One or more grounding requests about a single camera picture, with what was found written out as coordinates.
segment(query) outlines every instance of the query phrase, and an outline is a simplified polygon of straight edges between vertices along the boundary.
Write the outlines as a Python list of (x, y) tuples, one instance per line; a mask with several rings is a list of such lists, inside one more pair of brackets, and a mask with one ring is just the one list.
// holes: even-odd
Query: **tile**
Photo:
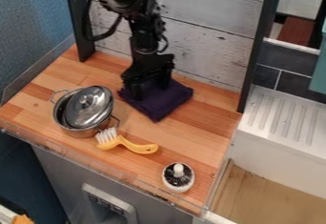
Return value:
[(276, 90), (326, 104), (326, 95), (309, 90), (311, 78), (283, 71)]
[(314, 30), (314, 21), (304, 20), (297, 17), (288, 17), (283, 25), (277, 40), (308, 46), (310, 37)]
[(253, 83), (261, 87), (273, 89), (279, 73), (279, 70), (257, 65), (255, 68)]
[(264, 42), (258, 57), (258, 64), (311, 76), (317, 59), (318, 56), (315, 54)]

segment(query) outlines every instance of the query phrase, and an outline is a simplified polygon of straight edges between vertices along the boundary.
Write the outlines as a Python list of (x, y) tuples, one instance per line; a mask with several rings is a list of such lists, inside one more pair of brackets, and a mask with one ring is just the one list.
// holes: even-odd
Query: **wooden countertop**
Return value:
[[(0, 109), (0, 126), (198, 213), (195, 206), (204, 206), (239, 120), (240, 114), (235, 112), (238, 94), (175, 75), (176, 80), (194, 88), (194, 98), (154, 124), (116, 92), (122, 87), (119, 75), (129, 61), (101, 52), (85, 63), (77, 60), (76, 48), (72, 47), (49, 65)], [(64, 134), (51, 116), (52, 93), (91, 85), (113, 91), (113, 115), (121, 119), (121, 133), (135, 143), (158, 144), (159, 151), (139, 155), (119, 146), (102, 152), (95, 148), (94, 138), (76, 139)], [(194, 168), (194, 186), (186, 193), (169, 195), (161, 181), (162, 170), (173, 162)]]

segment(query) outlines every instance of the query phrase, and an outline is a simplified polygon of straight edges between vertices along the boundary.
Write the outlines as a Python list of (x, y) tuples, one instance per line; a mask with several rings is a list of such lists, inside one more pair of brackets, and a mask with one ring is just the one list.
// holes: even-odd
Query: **purple cloth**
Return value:
[(144, 90), (144, 98), (141, 101), (133, 99), (130, 91), (125, 88), (121, 89), (118, 94), (128, 104), (146, 114), (153, 122), (157, 122), (189, 100), (194, 90), (171, 80), (170, 86), (165, 91), (151, 84)]

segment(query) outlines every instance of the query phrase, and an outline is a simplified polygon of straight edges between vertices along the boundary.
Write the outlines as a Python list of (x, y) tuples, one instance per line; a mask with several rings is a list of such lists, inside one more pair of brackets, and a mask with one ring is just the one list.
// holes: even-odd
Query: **orange object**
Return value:
[(31, 221), (25, 214), (17, 215), (13, 218), (11, 224), (33, 224), (34, 222)]

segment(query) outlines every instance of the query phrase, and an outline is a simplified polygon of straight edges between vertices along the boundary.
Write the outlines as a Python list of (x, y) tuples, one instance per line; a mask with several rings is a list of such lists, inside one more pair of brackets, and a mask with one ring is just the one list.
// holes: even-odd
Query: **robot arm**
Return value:
[[(165, 23), (160, 14), (160, 7), (156, 0), (98, 0), (103, 8), (118, 14), (118, 17), (103, 34), (93, 36), (97, 41), (114, 34), (122, 18), (129, 22), (132, 36), (130, 38), (132, 50), (132, 65), (121, 74), (126, 89), (132, 92), (135, 99), (143, 97), (142, 84), (152, 79), (158, 87), (167, 89), (174, 68), (174, 55), (161, 54), (168, 48), (168, 40), (164, 36)], [(87, 11), (84, 15), (84, 35), (86, 15), (91, 7), (92, 0), (88, 0)], [(159, 42), (165, 41), (163, 49), (159, 49)]]
[(102, 7), (108, 11), (118, 14), (112, 28), (106, 33), (94, 37), (99, 40), (112, 35), (122, 17), (129, 21), (132, 30), (132, 49), (142, 54), (162, 52), (158, 50), (158, 44), (163, 39), (168, 40), (163, 35), (165, 23), (160, 15), (160, 7), (156, 0), (99, 0)]

